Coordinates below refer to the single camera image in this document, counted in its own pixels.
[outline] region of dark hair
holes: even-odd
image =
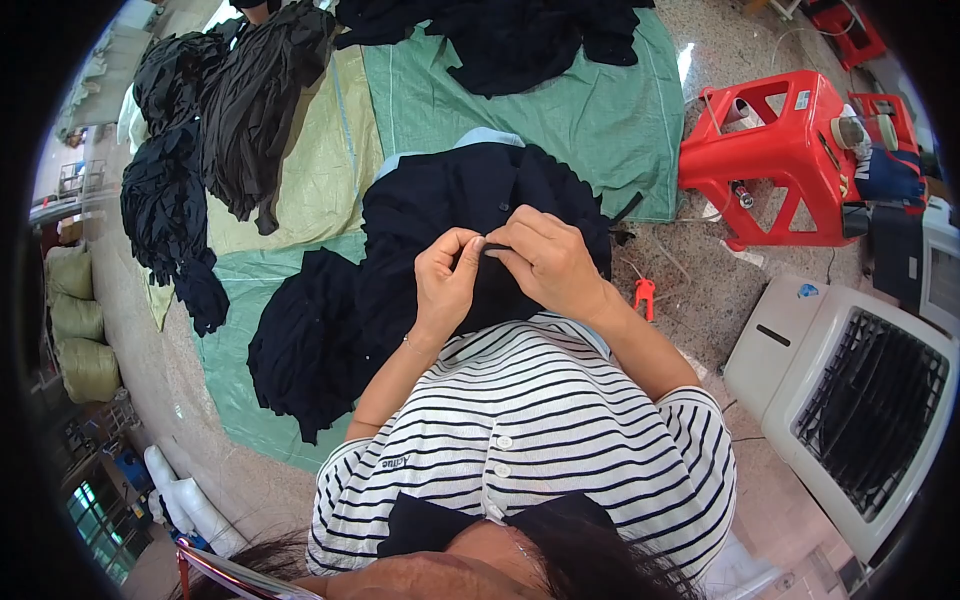
[[[303,532],[253,545],[230,559],[284,581],[306,577]],[[563,527],[537,534],[531,548],[540,559],[547,590],[556,600],[701,600],[703,594],[668,558],[642,544],[624,541],[615,531],[569,519]],[[180,585],[168,600],[182,600]],[[236,594],[195,574],[191,600],[230,600]]]

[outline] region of granite floor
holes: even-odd
[[[180,3],[180,12],[171,11],[173,2],[166,3],[169,13],[166,23],[161,23],[163,33],[202,25],[219,5],[215,0]],[[840,67],[822,36],[786,34],[794,28],[811,27],[800,15],[789,23],[769,11],[746,17],[737,0],[671,0],[661,3],[657,12],[674,37],[684,78],[688,100],[685,133],[702,110],[697,95],[707,85],[723,87],[809,68],[828,76],[843,95],[853,86],[859,91],[868,88],[859,74]],[[112,135],[108,132],[101,143],[92,145],[88,158],[106,157],[110,180],[118,184],[130,156],[125,148],[111,143]],[[782,190],[769,181],[748,181],[748,188],[756,197],[757,220],[769,224],[782,201]],[[139,443],[159,444],[177,473],[195,477],[210,500],[249,539],[305,527],[314,495],[313,475],[227,439],[205,390],[182,305],[174,302],[164,330],[157,333],[140,290],[140,271],[130,257],[129,241],[120,225],[116,198],[91,209],[96,218],[86,232],[94,253],[97,299],[104,306],[108,342],[116,350],[124,380],[146,425]],[[679,216],[704,214],[709,214],[706,200],[684,193]],[[632,301],[636,274],[629,261],[657,283],[658,295],[670,295],[656,303],[655,325],[677,345],[707,389],[726,407],[739,467],[733,533],[753,559],[771,564],[779,574],[759,595],[784,600],[802,595],[817,600],[842,597],[840,588],[828,593],[828,584],[814,566],[821,562],[819,557],[838,568],[852,555],[850,549],[793,472],[762,439],[758,423],[734,403],[717,369],[771,277],[795,274],[869,288],[861,274],[859,245],[835,251],[754,247],[734,253],[723,243],[730,234],[722,220],[629,226],[629,230],[636,239],[614,249],[614,282]],[[686,270],[690,282],[660,246]],[[162,596],[175,583],[172,560],[166,553],[152,550],[141,562],[149,564],[138,566],[124,585],[125,595]],[[729,597],[737,595],[733,590]]]

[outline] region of eyeglasses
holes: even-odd
[[[184,538],[177,539],[177,565],[183,600],[190,600],[190,565],[224,588],[247,600],[324,600],[321,596],[275,577],[262,575],[245,566],[232,563],[190,545]]]

